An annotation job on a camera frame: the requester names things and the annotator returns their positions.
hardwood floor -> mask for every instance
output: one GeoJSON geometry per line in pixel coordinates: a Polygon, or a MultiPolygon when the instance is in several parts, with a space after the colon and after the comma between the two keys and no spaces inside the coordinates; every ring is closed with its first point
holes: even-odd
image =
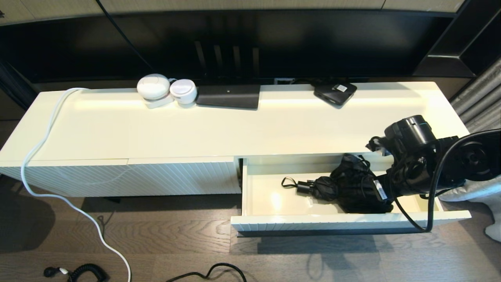
{"type": "MultiPolygon", "coordinates": [[[[483,234],[492,218],[480,203],[445,204],[470,209],[473,218],[430,234],[237,238],[229,217],[240,213],[239,195],[71,201],[107,222],[105,238],[128,258],[136,282],[206,273],[217,262],[237,265],[248,281],[501,281],[501,244],[483,234]]],[[[0,281],[63,282],[62,275],[44,278],[43,269],[90,262],[110,281],[126,280],[125,265],[102,246],[92,223],[58,199],[32,198],[3,177],[0,220],[0,281]]],[[[225,268],[213,275],[239,281],[225,268]]]]}

grey curtain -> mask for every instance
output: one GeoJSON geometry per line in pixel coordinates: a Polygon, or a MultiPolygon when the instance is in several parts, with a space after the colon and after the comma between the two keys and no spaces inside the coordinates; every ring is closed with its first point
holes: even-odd
{"type": "Polygon", "coordinates": [[[451,101],[473,133],[501,128],[501,58],[451,101]]]}

black device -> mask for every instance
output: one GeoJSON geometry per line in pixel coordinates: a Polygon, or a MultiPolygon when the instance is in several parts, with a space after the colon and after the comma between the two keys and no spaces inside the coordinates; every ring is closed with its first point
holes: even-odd
{"type": "Polygon", "coordinates": [[[199,86],[198,105],[227,108],[257,109],[260,85],[210,85],[199,86]]]}
{"type": "Polygon", "coordinates": [[[340,82],[329,85],[315,86],[315,96],[329,104],[343,106],[357,91],[357,87],[351,83],[340,82]]]}
{"type": "Polygon", "coordinates": [[[501,174],[501,129],[437,139],[424,118],[415,115],[395,122],[384,133],[385,137],[372,137],[366,147],[393,155],[394,163],[386,174],[376,177],[362,156],[345,154],[329,176],[328,188],[308,182],[308,191],[298,192],[325,200],[322,195],[334,191],[328,198],[337,200],[345,212],[389,212],[395,201],[419,231],[429,232],[436,195],[462,186],[465,180],[487,181],[501,174]],[[426,228],[414,222],[400,205],[398,197],[405,195],[428,199],[426,228]]]}

strap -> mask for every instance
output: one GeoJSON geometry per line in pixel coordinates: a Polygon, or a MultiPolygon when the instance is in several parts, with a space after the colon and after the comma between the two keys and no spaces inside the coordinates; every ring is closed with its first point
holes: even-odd
{"type": "Polygon", "coordinates": [[[292,177],[284,177],[284,179],[282,179],[282,187],[284,188],[287,188],[287,187],[297,187],[298,186],[298,183],[296,183],[296,181],[294,179],[292,179],[292,177]],[[287,184],[287,185],[284,185],[284,182],[286,179],[289,179],[291,180],[292,182],[294,182],[294,184],[287,184]]]}

black cable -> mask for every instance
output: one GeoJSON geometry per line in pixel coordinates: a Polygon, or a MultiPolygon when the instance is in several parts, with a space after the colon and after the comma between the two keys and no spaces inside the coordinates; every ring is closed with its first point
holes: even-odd
{"type": "Polygon", "coordinates": [[[179,280],[181,278],[185,278],[185,277],[188,277],[188,276],[192,276],[192,275],[196,275],[196,276],[199,276],[199,277],[202,277],[203,279],[206,279],[206,280],[209,280],[209,275],[210,273],[212,272],[212,270],[218,266],[227,266],[227,267],[231,267],[233,269],[236,270],[236,272],[238,272],[238,274],[240,274],[240,276],[242,277],[242,281],[243,282],[247,282],[247,279],[245,279],[245,275],[243,275],[243,272],[242,270],[240,270],[240,268],[236,267],[235,265],[233,264],[230,264],[230,263],[225,263],[225,262],[220,262],[220,263],[216,263],[214,264],[210,269],[209,269],[209,272],[207,272],[207,275],[203,275],[199,272],[190,272],[190,273],[186,273],[186,274],[183,274],[183,275],[179,275],[177,277],[174,277],[172,279],[169,279],[167,280],[167,282],[172,282],[172,281],[176,281],[176,280],[179,280]]]}
{"type": "Polygon", "coordinates": [[[106,11],[106,9],[104,8],[103,4],[101,4],[101,1],[99,0],[96,0],[96,3],[99,5],[99,7],[101,8],[101,10],[103,11],[104,15],[106,15],[106,17],[110,20],[111,24],[113,24],[113,26],[116,28],[116,30],[118,31],[118,33],[120,33],[120,35],[123,37],[123,39],[127,42],[127,44],[129,44],[129,47],[132,49],[132,51],[134,51],[134,53],[136,53],[136,55],[141,59],[143,60],[143,62],[151,69],[151,71],[155,72],[155,70],[153,69],[153,67],[143,58],[143,56],[141,56],[141,53],[139,53],[139,51],[136,49],[136,47],[134,47],[134,45],[132,44],[132,42],[130,42],[130,40],[127,38],[127,36],[125,36],[125,34],[123,33],[123,31],[118,27],[117,23],[115,22],[115,20],[111,17],[111,15],[106,11]]]}
{"type": "Polygon", "coordinates": [[[433,173],[433,177],[431,178],[431,188],[430,188],[430,193],[429,193],[429,198],[428,198],[428,221],[426,223],[426,227],[421,227],[419,224],[417,224],[412,218],[405,212],[405,210],[402,208],[400,203],[398,202],[398,199],[393,196],[393,190],[391,188],[391,181],[392,181],[392,176],[390,176],[390,193],[392,194],[391,196],[395,200],[395,203],[397,204],[398,208],[400,211],[404,214],[404,216],[409,220],[409,222],[416,227],[417,230],[421,232],[430,232],[431,229],[433,228],[433,206],[435,204],[435,196],[436,196],[436,190],[438,186],[438,180],[440,178],[440,174],[442,173],[443,166],[445,165],[445,161],[451,155],[452,151],[454,151],[457,147],[462,145],[464,142],[478,137],[478,136],[483,136],[483,135],[490,135],[492,133],[500,133],[501,129],[492,129],[492,130],[487,130],[487,131],[482,131],[482,132],[476,132],[467,136],[464,136],[460,139],[458,139],[452,146],[450,146],[443,156],[440,158],[440,160],[437,163],[437,166],[435,168],[435,172],[433,173]]]}

